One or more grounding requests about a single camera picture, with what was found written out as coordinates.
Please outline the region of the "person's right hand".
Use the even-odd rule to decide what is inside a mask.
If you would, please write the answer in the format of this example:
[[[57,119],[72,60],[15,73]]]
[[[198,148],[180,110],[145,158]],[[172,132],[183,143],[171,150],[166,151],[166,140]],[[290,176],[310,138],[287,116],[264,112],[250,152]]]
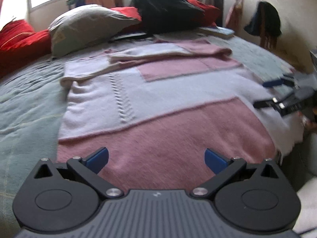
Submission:
[[[306,116],[304,116],[301,112],[299,113],[299,116],[302,120],[304,129],[306,132],[316,132],[317,130],[317,123],[315,121],[309,120]]]

